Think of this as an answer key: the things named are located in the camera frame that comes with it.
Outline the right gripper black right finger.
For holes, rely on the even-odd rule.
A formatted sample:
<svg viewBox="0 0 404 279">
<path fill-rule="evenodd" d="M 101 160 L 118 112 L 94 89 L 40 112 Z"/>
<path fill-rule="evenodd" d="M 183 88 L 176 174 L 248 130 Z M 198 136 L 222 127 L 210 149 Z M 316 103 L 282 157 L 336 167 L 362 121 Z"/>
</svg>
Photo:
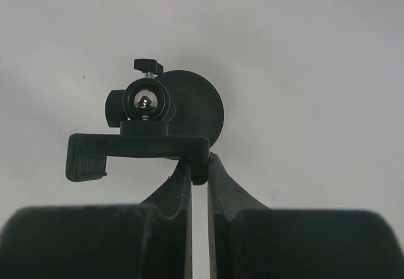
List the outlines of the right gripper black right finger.
<svg viewBox="0 0 404 279">
<path fill-rule="evenodd" d="M 394 232 L 365 210 L 271 209 L 208 165 L 212 278 L 402 278 Z"/>
</svg>

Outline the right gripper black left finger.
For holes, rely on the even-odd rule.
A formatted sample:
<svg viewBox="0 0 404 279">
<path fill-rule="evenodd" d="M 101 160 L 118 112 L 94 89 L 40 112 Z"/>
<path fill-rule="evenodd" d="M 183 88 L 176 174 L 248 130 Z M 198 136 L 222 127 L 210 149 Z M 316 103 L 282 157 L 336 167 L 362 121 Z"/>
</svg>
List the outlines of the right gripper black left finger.
<svg viewBox="0 0 404 279">
<path fill-rule="evenodd" d="M 32 206 L 1 232 L 2 278 L 191 278 L 191 166 L 138 204 Z"/>
</svg>

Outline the black clamp phone stand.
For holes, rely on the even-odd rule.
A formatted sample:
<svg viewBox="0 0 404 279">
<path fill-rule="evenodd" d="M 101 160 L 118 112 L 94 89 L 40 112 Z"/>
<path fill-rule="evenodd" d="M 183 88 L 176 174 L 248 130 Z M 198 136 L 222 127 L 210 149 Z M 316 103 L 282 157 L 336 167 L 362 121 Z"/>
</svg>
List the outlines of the black clamp phone stand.
<svg viewBox="0 0 404 279">
<path fill-rule="evenodd" d="M 155 59 L 135 59 L 144 77 L 112 90 L 105 117 L 118 134 L 72 134 L 66 178 L 94 181 L 107 175 L 107 158 L 167 158 L 186 162 L 194 185 L 208 180 L 210 148 L 222 132 L 225 113 L 217 89 L 201 75 L 165 71 Z"/>
</svg>

